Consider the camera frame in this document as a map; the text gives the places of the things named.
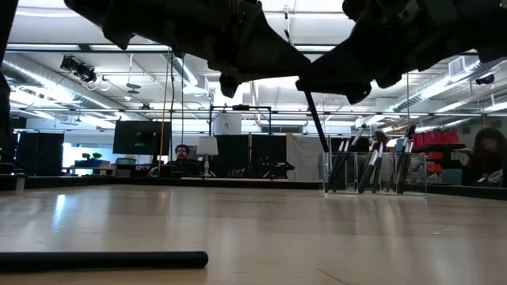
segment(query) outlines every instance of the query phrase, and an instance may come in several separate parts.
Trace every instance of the black monitor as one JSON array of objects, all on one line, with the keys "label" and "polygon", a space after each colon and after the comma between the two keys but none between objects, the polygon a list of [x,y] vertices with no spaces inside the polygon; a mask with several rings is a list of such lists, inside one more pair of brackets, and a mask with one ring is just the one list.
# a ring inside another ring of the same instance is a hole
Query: black monitor
[{"label": "black monitor", "polygon": [[[145,154],[156,159],[160,154],[162,122],[119,121],[114,131],[114,154]],[[169,154],[171,123],[164,122],[162,155]]]}]

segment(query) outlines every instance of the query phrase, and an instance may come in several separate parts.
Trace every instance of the lamp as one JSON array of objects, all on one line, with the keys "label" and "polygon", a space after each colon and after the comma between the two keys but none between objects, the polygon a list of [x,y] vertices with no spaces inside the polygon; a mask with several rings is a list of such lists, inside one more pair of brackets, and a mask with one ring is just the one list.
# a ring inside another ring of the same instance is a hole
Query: lamp
[{"label": "lamp", "polygon": [[208,156],[219,155],[216,137],[200,137],[197,154],[206,156],[204,161],[204,177],[210,177]]}]

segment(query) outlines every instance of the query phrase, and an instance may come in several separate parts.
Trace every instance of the wooden floor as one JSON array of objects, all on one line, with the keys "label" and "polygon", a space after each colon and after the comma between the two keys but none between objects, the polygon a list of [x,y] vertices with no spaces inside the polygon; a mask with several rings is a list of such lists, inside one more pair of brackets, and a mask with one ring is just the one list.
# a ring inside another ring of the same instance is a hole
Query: wooden floor
[{"label": "wooden floor", "polygon": [[206,250],[205,270],[0,284],[507,284],[507,203],[104,186],[0,196],[0,251]]}]

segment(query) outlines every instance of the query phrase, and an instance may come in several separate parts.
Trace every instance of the ceiling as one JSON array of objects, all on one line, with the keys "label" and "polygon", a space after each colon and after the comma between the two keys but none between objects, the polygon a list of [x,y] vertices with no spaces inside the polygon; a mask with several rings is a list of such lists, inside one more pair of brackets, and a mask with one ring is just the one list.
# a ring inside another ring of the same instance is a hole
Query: ceiling
[{"label": "ceiling", "polygon": [[[263,9],[269,25],[283,38],[284,29],[290,29],[292,43],[302,48],[332,48],[330,45],[339,44],[347,38],[353,28],[353,21],[349,20],[341,11],[342,1],[329,0],[268,0],[263,2]],[[284,11],[290,12],[290,22],[284,19]],[[125,108],[139,109],[146,103],[152,108],[163,108],[164,98],[166,107],[170,106],[174,94],[174,107],[185,110],[208,108],[210,100],[206,97],[181,94],[181,78],[176,78],[173,84],[166,79],[168,70],[167,61],[161,54],[135,54],[132,57],[129,53],[124,54],[101,54],[83,52],[48,52],[51,47],[48,44],[111,44],[102,35],[101,30],[84,18],[67,9],[63,0],[20,0],[17,16],[10,35],[11,44],[43,44],[39,51],[22,53],[21,56],[39,64],[41,68],[51,70],[61,76],[66,72],[60,69],[64,55],[73,55],[77,60],[95,67],[95,71],[111,83],[107,91],[97,88],[94,90],[100,96],[116,102]],[[153,44],[150,41],[136,36],[132,44]],[[8,54],[6,59],[13,58]],[[307,55],[309,59],[315,60],[320,55]],[[400,102],[412,93],[421,88],[433,78],[448,70],[448,64],[455,58],[446,59],[432,68],[423,72],[411,72],[405,75],[396,85],[381,89],[373,82],[373,90],[370,96],[354,106],[350,105],[345,97],[331,94],[314,93],[314,101],[319,110],[337,112],[383,112],[389,106]],[[187,55],[185,65],[192,74],[203,75],[209,81],[209,88],[219,96],[219,73],[210,70],[207,63],[195,56]],[[78,82],[73,75],[68,79]],[[244,84],[238,90],[236,97],[241,98],[246,105],[271,106],[276,110],[307,110],[307,102],[304,94],[295,88],[296,78],[276,78],[260,80],[255,82],[258,87],[258,100],[254,100],[251,86]],[[128,93],[127,83],[134,83],[142,88],[139,94]],[[469,100],[461,108],[467,107],[472,102],[470,97],[484,97],[491,90],[470,89],[468,82],[460,83],[457,86],[447,89],[445,92],[435,94],[425,100],[424,104],[419,103],[410,107],[413,112],[435,112],[462,100]],[[145,114],[148,119],[159,118],[162,114]],[[200,118],[201,115],[192,114],[188,111],[185,117]],[[327,121],[331,124],[334,121],[354,122],[358,115],[339,114],[328,116]],[[305,114],[285,116],[286,120],[308,120]],[[388,125],[392,120],[380,120],[377,124]]]}]

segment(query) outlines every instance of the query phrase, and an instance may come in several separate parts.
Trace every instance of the white curtain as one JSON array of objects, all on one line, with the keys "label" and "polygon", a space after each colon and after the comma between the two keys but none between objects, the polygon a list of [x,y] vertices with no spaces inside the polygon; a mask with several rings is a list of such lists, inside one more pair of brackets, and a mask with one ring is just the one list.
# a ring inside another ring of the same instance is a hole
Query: white curtain
[{"label": "white curtain", "polygon": [[318,182],[318,158],[322,145],[318,138],[287,134],[287,162],[295,167],[288,171],[291,182]]}]

